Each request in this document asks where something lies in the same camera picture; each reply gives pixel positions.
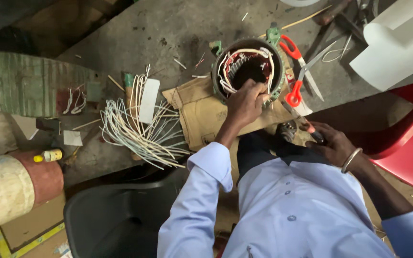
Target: scissors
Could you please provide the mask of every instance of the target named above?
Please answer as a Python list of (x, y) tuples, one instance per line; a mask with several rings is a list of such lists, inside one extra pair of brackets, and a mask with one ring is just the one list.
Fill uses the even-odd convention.
[[(285, 39), (289, 45), (291, 45), (293, 50), (290, 50), (289, 46), (284, 43), (283, 40), (280, 41), (280, 46), (283, 48), (283, 50), (292, 58), (296, 59), (301, 67), (306, 66), (304, 58), (302, 58), (301, 52), (297, 48), (296, 44), (286, 35), (281, 35), (282, 39)], [(317, 84), (315, 83), (315, 80), (313, 79), (312, 74), (310, 71), (305, 72), (305, 77), (307, 79), (308, 85), (315, 91), (316, 95), (321, 99), (321, 101), (324, 101), (323, 96), (321, 95), (320, 90), (318, 89)]]
[(299, 73), (299, 77), (297, 78), (297, 81), (295, 82), (292, 91), (286, 95), (285, 97), (286, 102), (288, 102), (288, 104), (290, 104), (290, 106), (293, 108), (297, 107), (301, 103), (302, 101), (301, 86), (302, 86), (302, 80), (304, 79), (304, 76), (307, 77), (307, 81), (309, 82), (309, 84), (311, 84), (313, 90), (317, 93), (318, 97), (320, 97), (320, 99), (323, 100), (323, 97), (321, 96), (321, 93), (319, 92), (319, 89), (316, 86), (316, 83), (313, 80), (312, 74), (310, 73), (309, 69), (322, 56), (324, 56), (324, 54), (332, 47), (332, 45), (335, 44), (335, 42), (330, 44), (327, 48), (325, 48), (317, 56), (315, 56), (310, 62), (308, 62), (308, 64), (306, 64), (304, 59), (302, 58), (301, 52), (299, 51), (299, 49), (297, 49), (297, 46), (292, 42), (292, 40), (284, 35), (281, 35), (281, 38), (286, 39), (293, 46), (294, 50), (291, 51), (288, 48), (288, 46), (285, 45), (283, 42), (280, 42), (280, 46), (284, 49), (284, 51), (286, 51), (286, 53), (288, 53), (288, 55), (290, 55), (294, 59), (297, 59), (299, 63), (301, 64), (301, 72)]

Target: small plastic bottle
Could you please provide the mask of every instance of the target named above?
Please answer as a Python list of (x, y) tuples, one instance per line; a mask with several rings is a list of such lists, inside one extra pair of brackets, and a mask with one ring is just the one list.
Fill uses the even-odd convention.
[(61, 149), (46, 150), (41, 153), (41, 155), (36, 155), (33, 157), (34, 162), (51, 162), (60, 160), (63, 157), (63, 151)]

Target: yellow bottle cap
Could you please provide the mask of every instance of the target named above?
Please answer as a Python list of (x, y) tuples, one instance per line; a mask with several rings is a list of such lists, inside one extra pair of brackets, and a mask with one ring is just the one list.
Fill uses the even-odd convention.
[(43, 160), (41, 155), (36, 155), (33, 157), (34, 162), (41, 162)]

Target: man's arm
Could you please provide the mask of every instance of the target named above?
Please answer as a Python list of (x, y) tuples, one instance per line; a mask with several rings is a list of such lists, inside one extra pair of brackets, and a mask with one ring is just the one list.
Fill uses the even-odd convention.
[(219, 186), (232, 190), (230, 149), (238, 132), (261, 114), (267, 88), (248, 80), (227, 102), (215, 142), (188, 160), (189, 177), (159, 230), (158, 257), (212, 257)]
[[(313, 122), (316, 130), (326, 138), (326, 146), (307, 142), (307, 147), (324, 155), (333, 165), (342, 167), (356, 149), (344, 133), (327, 124)], [(357, 154), (347, 167), (363, 185), (382, 218), (396, 254), (402, 258), (413, 257), (413, 206), (383, 178), (366, 155)]]

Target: shirt sleeve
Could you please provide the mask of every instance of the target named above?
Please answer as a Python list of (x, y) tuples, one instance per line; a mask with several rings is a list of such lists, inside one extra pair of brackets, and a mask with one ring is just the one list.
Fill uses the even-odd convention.
[(159, 230), (158, 258), (213, 257), (219, 186), (232, 190), (229, 150), (212, 142), (192, 155), (189, 177)]
[(413, 258), (413, 212), (382, 221), (388, 239), (401, 258)]

